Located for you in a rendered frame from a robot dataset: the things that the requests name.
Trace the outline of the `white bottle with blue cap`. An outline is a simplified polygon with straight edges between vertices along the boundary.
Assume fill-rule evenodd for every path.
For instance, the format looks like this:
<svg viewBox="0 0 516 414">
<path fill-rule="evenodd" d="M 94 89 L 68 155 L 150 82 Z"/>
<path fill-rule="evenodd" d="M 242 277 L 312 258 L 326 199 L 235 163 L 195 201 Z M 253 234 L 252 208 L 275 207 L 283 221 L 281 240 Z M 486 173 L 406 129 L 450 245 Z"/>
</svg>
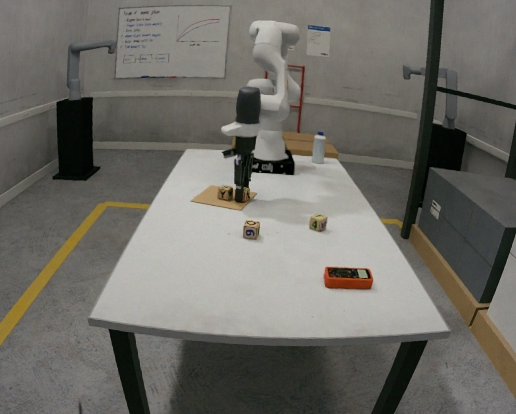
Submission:
<svg viewBox="0 0 516 414">
<path fill-rule="evenodd" d="M 312 162 L 316 164 L 324 163 L 326 137 L 323 136 L 323 132 L 318 132 L 318 135 L 314 136 L 313 155 Z"/>
</svg>

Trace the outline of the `tan square mat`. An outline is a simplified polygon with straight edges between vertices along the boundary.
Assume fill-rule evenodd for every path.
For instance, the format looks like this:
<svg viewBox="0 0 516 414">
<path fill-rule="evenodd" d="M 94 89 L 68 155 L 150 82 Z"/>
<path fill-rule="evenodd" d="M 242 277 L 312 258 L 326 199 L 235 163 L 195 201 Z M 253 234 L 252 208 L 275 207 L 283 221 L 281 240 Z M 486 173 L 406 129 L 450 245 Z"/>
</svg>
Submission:
<svg viewBox="0 0 516 414">
<path fill-rule="evenodd" d="M 246 202 L 236 202 L 234 200 L 235 189 L 233 189 L 233 197 L 231 199 L 228 201 L 221 200 L 217 198 L 218 187 L 220 186 L 209 186 L 193 198 L 191 202 L 241 211 L 257 195 L 256 192 L 250 192 L 250 198 Z"/>
</svg>

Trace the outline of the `orange digital multimeter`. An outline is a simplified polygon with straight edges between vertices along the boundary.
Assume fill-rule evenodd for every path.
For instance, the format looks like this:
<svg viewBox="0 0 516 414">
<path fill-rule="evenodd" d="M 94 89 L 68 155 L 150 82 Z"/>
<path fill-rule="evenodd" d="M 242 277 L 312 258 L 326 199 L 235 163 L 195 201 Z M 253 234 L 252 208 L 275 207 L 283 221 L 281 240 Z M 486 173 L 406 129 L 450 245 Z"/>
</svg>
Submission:
<svg viewBox="0 0 516 414">
<path fill-rule="evenodd" d="M 324 283 L 327 288 L 371 289 L 373 276 L 368 268 L 328 266 L 324 271 Z"/>
</svg>

